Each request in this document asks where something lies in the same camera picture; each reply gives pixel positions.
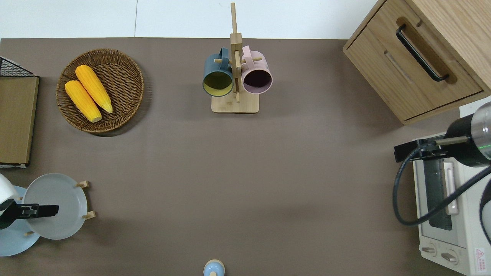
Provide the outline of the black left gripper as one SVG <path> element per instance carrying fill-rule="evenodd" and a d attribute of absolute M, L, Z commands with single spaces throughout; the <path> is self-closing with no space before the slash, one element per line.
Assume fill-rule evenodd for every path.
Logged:
<path fill-rule="evenodd" d="M 22 216 L 24 219 L 47 218 L 58 214 L 58 205 L 23 204 L 22 208 L 16 202 L 3 202 L 0 205 L 0 229 L 9 227 Z"/>

